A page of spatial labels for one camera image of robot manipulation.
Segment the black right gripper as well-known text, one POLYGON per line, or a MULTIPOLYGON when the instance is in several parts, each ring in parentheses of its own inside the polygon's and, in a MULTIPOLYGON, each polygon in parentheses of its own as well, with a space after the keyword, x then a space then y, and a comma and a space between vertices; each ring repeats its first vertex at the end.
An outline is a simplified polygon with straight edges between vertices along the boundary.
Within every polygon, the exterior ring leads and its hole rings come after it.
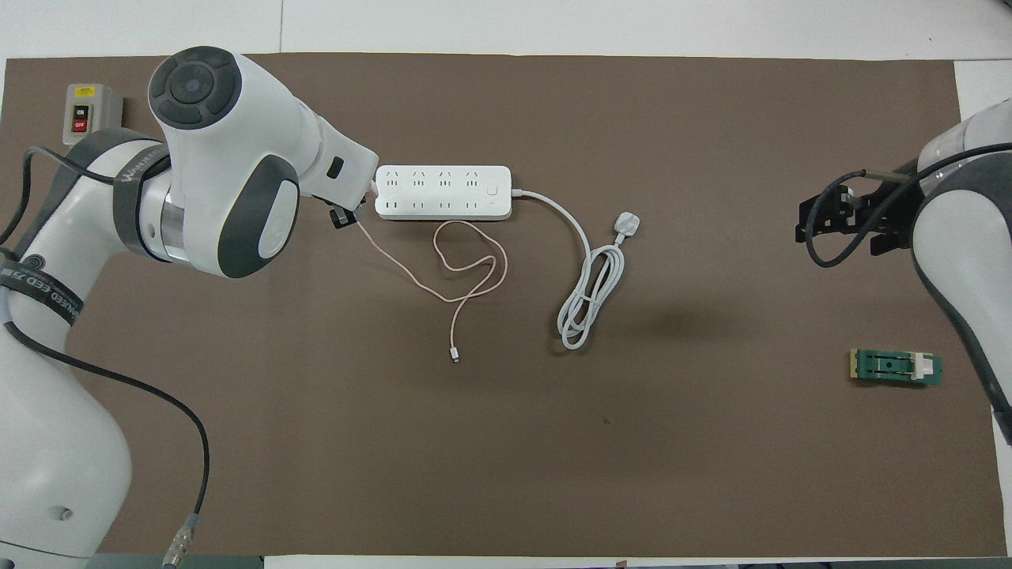
MULTIPOLYGON (((870 239, 870 254, 883 255, 896 249, 910 248, 910 233, 914 217, 922 204, 919 181, 904 174, 863 174, 864 179, 878 181, 876 190, 860 197, 855 207, 855 226, 858 231, 874 232, 870 239)), ((795 225, 795 242, 809 237, 807 220, 814 212, 812 236, 821 234, 852 234, 853 205, 849 199, 853 191, 847 185, 835 185, 828 197, 816 208, 820 198, 812 197, 798 206, 799 222, 795 225)))

